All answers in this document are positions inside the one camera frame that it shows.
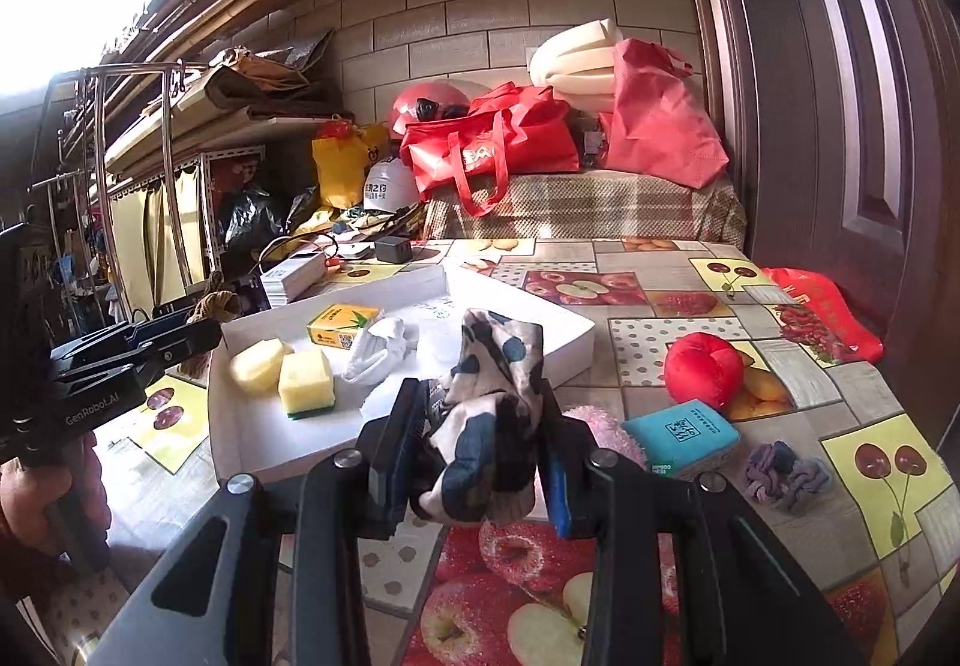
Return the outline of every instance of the pink non-woven bag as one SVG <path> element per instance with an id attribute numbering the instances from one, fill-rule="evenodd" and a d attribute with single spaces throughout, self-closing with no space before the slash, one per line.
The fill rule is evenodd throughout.
<path id="1" fill-rule="evenodd" d="M 613 75 L 613 112 L 600 115 L 608 141 L 601 166 L 695 190 L 723 172 L 728 159 L 717 130 L 683 84 L 690 63 L 664 46 L 628 38 L 613 46 Z"/>

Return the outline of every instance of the white box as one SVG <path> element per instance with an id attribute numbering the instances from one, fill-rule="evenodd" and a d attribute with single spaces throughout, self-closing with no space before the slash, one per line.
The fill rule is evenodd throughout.
<path id="1" fill-rule="evenodd" d="M 371 388 L 337 379 L 332 412 L 291 420 L 277 395 L 251 397 L 229 374 L 233 355 L 264 338 L 280 338 L 295 350 L 312 342 L 306 326 L 334 303 L 382 308 L 387 316 L 416 323 L 418 351 L 371 394 Z M 544 327 L 544 375 L 560 386 L 586 370 L 593 360 L 593 322 L 566 308 L 494 279 L 443 263 L 389 279 L 337 289 L 289 306 L 227 322 L 212 355 L 208 384 L 210 446 L 219 479 L 247 472 L 262 482 L 296 476 L 318 460 L 350 446 L 367 419 L 390 410 L 405 377 L 428 379 L 456 364 L 460 327 L 467 308 L 487 308 Z M 334 374 L 347 365 L 349 352 L 323 347 Z"/>

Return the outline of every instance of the red plastic bag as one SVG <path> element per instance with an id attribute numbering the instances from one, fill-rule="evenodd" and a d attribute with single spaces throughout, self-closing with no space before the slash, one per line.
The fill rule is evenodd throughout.
<path id="1" fill-rule="evenodd" d="M 503 199 L 511 173 L 580 169 L 566 127 L 568 111 L 550 87 L 508 82 L 474 99 L 468 116 L 408 124 L 400 156 L 413 169 L 422 199 L 432 188 L 453 181 L 467 212 L 481 217 Z M 495 173 L 497 184 L 496 192 L 478 206 L 467 179 L 482 173 Z"/>
<path id="2" fill-rule="evenodd" d="M 837 285 L 822 273 L 797 268 L 763 268 L 767 278 L 810 308 L 839 340 L 870 362 L 883 356 L 883 342 L 853 318 Z"/>
<path id="3" fill-rule="evenodd" d="M 659 44 L 630 38 L 613 48 L 613 75 L 613 112 L 600 115 L 609 144 L 603 167 L 695 190 L 723 171 L 728 159 L 717 130 L 683 85 L 690 63 Z"/>

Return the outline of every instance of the yellow soap box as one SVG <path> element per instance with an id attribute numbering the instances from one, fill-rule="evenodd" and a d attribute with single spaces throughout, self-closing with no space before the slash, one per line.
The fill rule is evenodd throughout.
<path id="1" fill-rule="evenodd" d="M 313 321 L 306 326 L 306 331 L 315 344 L 332 346 L 335 349 L 349 349 L 353 346 L 353 340 L 358 332 L 379 318 L 379 308 L 334 303 L 314 317 Z"/>

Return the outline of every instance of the brick wall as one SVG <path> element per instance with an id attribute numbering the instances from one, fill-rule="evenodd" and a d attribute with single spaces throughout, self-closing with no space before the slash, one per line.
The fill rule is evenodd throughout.
<path id="1" fill-rule="evenodd" d="M 411 80 L 449 77 L 468 94 L 478 91 L 476 84 L 529 83 L 527 49 L 604 17 L 628 36 L 679 51 L 699 73 L 691 0 L 304 0 L 236 40 L 260 49 L 335 28 L 325 62 L 344 105 L 359 121 L 382 121 Z M 691 81 L 699 89 L 699 75 Z"/>

